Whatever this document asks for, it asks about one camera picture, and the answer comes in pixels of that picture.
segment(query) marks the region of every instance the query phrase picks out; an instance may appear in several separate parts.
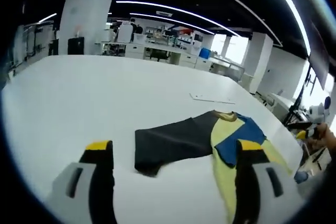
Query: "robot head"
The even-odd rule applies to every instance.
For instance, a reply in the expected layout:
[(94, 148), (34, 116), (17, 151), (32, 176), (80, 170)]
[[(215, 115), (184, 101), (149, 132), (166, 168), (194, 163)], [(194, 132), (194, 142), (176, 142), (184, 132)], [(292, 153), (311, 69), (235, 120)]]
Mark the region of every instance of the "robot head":
[(329, 115), (329, 107), (331, 104), (330, 97), (327, 97), (324, 101), (324, 105), (320, 103), (318, 106), (311, 106), (309, 108), (307, 117), (312, 123), (323, 123)]

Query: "led strip light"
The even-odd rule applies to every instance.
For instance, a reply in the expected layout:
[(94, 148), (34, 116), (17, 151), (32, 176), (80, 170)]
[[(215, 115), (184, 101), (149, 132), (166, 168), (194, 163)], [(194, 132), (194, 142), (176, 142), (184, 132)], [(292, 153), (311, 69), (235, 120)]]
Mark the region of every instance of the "led strip light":
[(307, 55), (309, 56), (310, 55), (310, 44), (309, 44), (308, 36), (307, 36), (307, 33), (306, 33), (306, 29), (303, 25), (300, 14), (299, 14), (298, 10), (296, 9), (292, 0), (285, 0), (285, 1), (287, 2), (290, 10), (292, 11), (296, 22), (298, 23), (298, 26), (300, 28), (300, 31), (301, 31), (301, 34), (302, 34), (302, 37), (303, 37), (303, 41), (304, 41), (305, 46), (306, 46)]
[(49, 19), (49, 18), (51, 18), (51, 17), (54, 17), (54, 16), (56, 16), (56, 15), (57, 15), (57, 13), (51, 14), (51, 15), (49, 15), (48, 17), (45, 17), (45, 18), (41, 19), (41, 20), (39, 21), (39, 23), (42, 23), (43, 21), (46, 21), (47, 19)]
[(208, 31), (208, 30), (206, 30), (206, 29), (203, 29), (203, 28), (200, 28), (200, 27), (198, 27), (198, 26), (194, 26), (194, 25), (191, 25), (191, 24), (182, 22), (182, 21), (174, 20), (174, 19), (171, 19), (171, 18), (164, 18), (164, 17), (154, 16), (154, 15), (147, 15), (147, 14), (141, 14), (141, 13), (130, 13), (130, 15), (137, 15), (137, 16), (144, 16), (144, 17), (151, 17), (151, 18), (165, 19), (165, 20), (169, 20), (169, 21), (176, 22), (176, 23), (181, 23), (181, 24), (186, 25), (186, 26), (195, 27), (196, 29), (199, 29), (199, 30), (202, 30), (202, 31), (206, 31), (206, 32), (209, 33), (209, 34), (214, 35), (213, 32)]
[(139, 2), (139, 1), (116, 1), (116, 3), (118, 3), (118, 4), (140, 4), (140, 5), (151, 5), (151, 6), (157, 6), (157, 7), (167, 8), (167, 9), (171, 9), (171, 10), (176, 10), (176, 11), (178, 11), (178, 12), (187, 13), (187, 14), (192, 15), (192, 16), (195, 16), (195, 17), (197, 17), (197, 18), (201, 18), (201, 19), (203, 19), (203, 20), (206, 20), (206, 21), (208, 21), (208, 22), (210, 22), (210, 23), (212, 23), (212, 24), (215, 24), (215, 25), (217, 25), (217, 26), (219, 26), (219, 27), (221, 27), (221, 28), (223, 28), (223, 29), (229, 31), (230, 33), (234, 34), (235, 36), (241, 37), (238, 33), (236, 33), (236, 32), (234, 32), (234, 31), (230, 30), (229, 28), (227, 28), (227, 27), (225, 27), (225, 26), (223, 26), (223, 25), (221, 25), (221, 24), (219, 24), (219, 23), (217, 23), (217, 22), (215, 22), (215, 21), (213, 21), (213, 20), (210, 20), (210, 19), (205, 18), (205, 17), (203, 17), (203, 16), (201, 16), (201, 15), (198, 15), (198, 14), (195, 14), (195, 13), (191, 13), (191, 12), (188, 12), (188, 11), (186, 11), (186, 10), (178, 9), (178, 8), (175, 8), (175, 7), (171, 7), (171, 6), (167, 6), (167, 5), (160, 5), (160, 4), (155, 4), (155, 3)]

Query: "white cabinet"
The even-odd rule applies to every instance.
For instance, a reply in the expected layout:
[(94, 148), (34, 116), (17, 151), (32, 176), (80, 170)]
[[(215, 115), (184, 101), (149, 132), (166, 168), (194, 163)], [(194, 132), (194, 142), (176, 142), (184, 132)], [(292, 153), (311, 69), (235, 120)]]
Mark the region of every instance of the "white cabinet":
[(180, 60), (178, 61), (178, 65), (182, 67), (188, 67), (188, 68), (195, 68), (195, 64), (197, 62), (197, 57), (193, 55), (180, 55)]
[(200, 58), (200, 57), (197, 58), (195, 69), (209, 72), (210, 67), (211, 67), (211, 61)]
[(186, 61), (195, 64), (197, 62), (197, 56), (181, 54), (180, 62), (181, 61)]
[(195, 68), (195, 63), (191, 63), (187, 61), (180, 61), (180, 64), (178, 65), (181, 67)]
[(144, 46), (127, 45), (125, 50), (126, 58), (144, 59)]
[(137, 52), (126, 52), (125, 57), (126, 58), (133, 58), (133, 59), (140, 59), (140, 60), (144, 59), (143, 53), (139, 54)]

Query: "white pillar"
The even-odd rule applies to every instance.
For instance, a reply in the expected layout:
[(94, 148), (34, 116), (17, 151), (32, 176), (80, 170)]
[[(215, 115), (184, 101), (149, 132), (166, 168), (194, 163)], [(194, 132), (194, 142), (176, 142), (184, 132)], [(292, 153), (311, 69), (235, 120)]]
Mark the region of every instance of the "white pillar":
[(253, 33), (244, 62), (245, 73), (253, 76), (249, 92), (255, 94), (264, 76), (273, 40), (267, 34)]
[(66, 0), (59, 29), (60, 55), (68, 53), (68, 39), (84, 37), (84, 53), (95, 54), (97, 36), (106, 27), (108, 12), (112, 0)]
[(214, 35), (211, 34), (204, 34), (203, 35), (203, 42), (202, 42), (202, 47), (206, 49), (211, 49), (212, 41), (214, 40)]
[(17, 27), (15, 38), (14, 38), (14, 46), (13, 46), (14, 65), (22, 63), (25, 58), (24, 48), (26, 45), (23, 42), (23, 31), (24, 31), (23, 25), (20, 25)]
[(226, 36), (226, 38), (225, 38), (222, 53), (220, 54), (224, 58), (225, 58), (225, 55), (227, 53), (227, 49), (229, 48), (231, 38), (232, 38), (231, 36)]

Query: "white tabletop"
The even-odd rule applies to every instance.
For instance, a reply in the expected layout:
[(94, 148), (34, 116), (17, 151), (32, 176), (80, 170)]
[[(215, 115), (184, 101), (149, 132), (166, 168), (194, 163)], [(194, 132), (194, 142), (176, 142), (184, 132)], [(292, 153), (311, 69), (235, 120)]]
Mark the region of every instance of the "white tabletop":
[(291, 100), (288, 100), (287, 98), (284, 98), (280, 95), (271, 93), (269, 94), (277, 103), (281, 104), (285, 109), (289, 110), (289, 108), (294, 105), (294, 103)]
[[(192, 100), (214, 94), (236, 104)], [(113, 140), (118, 223), (226, 223), (212, 157), (134, 170), (134, 131), (209, 110), (252, 117), (296, 171), (302, 151), (260, 102), (230, 78), (205, 71), (110, 56), (49, 56), (2, 90), (8, 143), (28, 187), (44, 200), (51, 183), (93, 141)]]
[(228, 68), (230, 66), (229, 62), (225, 62), (225, 61), (213, 58), (213, 57), (209, 57), (208, 60), (211, 61), (214, 64), (217, 64), (217, 65), (220, 65), (220, 66), (223, 66), (223, 67), (226, 67), (226, 68)]

